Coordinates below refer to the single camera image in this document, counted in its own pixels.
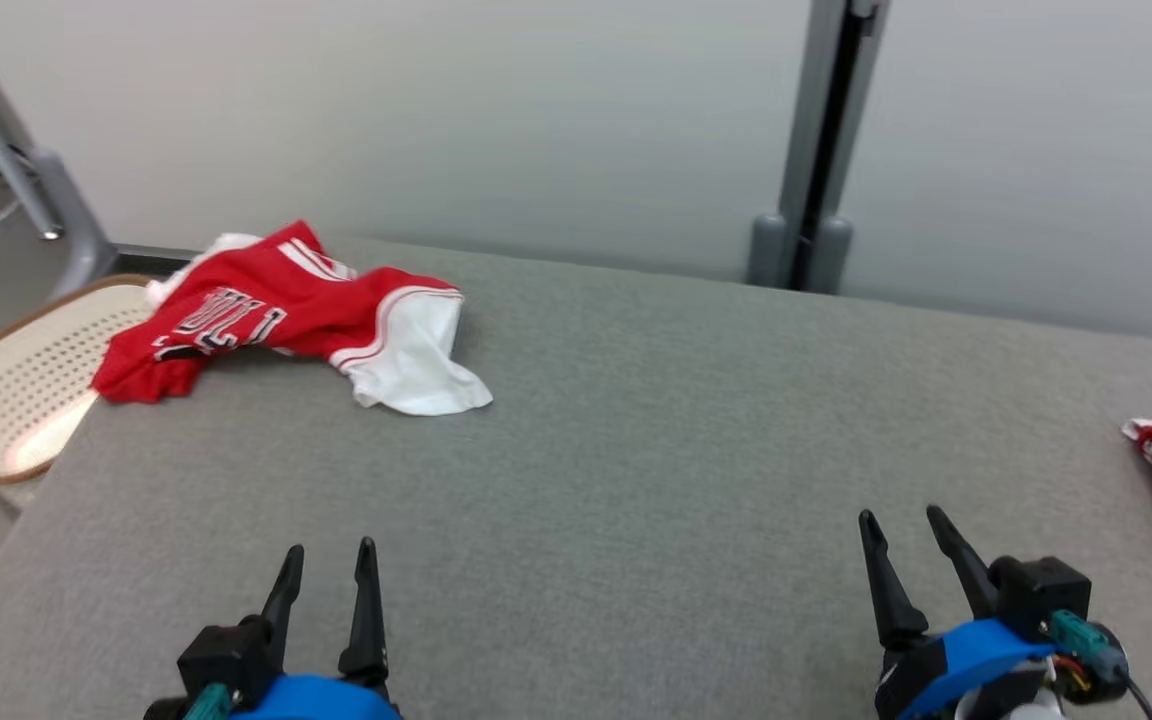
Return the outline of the grey partition post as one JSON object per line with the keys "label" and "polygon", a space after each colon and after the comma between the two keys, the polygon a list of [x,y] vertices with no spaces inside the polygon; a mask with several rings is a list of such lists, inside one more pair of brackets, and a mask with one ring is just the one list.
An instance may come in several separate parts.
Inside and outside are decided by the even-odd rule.
{"label": "grey partition post", "polygon": [[749,285],[838,295],[854,223],[841,213],[895,0],[809,0],[776,209],[751,223]]}

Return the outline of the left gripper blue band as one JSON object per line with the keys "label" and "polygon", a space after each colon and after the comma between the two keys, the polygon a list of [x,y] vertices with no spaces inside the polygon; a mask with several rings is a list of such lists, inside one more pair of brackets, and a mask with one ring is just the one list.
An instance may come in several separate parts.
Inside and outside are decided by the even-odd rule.
{"label": "left gripper blue band", "polygon": [[[293,544],[262,606],[262,639],[268,655],[285,655],[291,606],[300,597],[305,547]],[[389,700],[389,662],[385,634],[378,550],[361,539],[355,564],[357,592],[351,628],[340,652],[340,676],[285,675],[253,708],[234,711],[230,720],[403,720]]]}

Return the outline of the cream perforated laundry basket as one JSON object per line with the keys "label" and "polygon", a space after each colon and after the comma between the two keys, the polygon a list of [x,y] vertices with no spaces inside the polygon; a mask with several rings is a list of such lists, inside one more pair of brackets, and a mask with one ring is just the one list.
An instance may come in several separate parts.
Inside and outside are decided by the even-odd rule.
{"label": "cream perforated laundry basket", "polygon": [[147,319],[145,275],[96,281],[0,332],[0,487],[41,477],[94,404],[111,338]]}

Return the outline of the red and white basketball jersey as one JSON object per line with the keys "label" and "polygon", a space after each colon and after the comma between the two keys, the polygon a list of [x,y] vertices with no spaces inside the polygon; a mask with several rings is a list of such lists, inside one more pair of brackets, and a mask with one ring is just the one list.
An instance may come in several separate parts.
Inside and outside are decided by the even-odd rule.
{"label": "red and white basketball jersey", "polygon": [[364,407],[467,414],[492,392],[452,351],[465,302],[442,279],[332,258],[305,222],[259,237],[221,234],[146,287],[145,323],[111,338],[93,377],[113,404],[184,397],[211,361],[241,348],[323,361]]}

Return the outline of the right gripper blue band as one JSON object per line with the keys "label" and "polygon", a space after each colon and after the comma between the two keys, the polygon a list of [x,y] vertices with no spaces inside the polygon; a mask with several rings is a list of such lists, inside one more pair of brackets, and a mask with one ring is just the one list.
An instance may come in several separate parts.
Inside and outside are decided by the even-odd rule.
{"label": "right gripper blue band", "polygon": [[931,717],[1021,664],[1058,652],[1055,644],[1030,643],[1000,620],[987,619],[996,615],[998,602],[988,566],[940,505],[929,505],[925,515],[977,621],[956,626],[952,632],[927,642],[929,620],[905,593],[888,556],[890,544],[881,525],[872,510],[861,510],[861,552],[867,566],[879,646],[890,653],[905,652],[879,679],[874,702],[879,720]]}

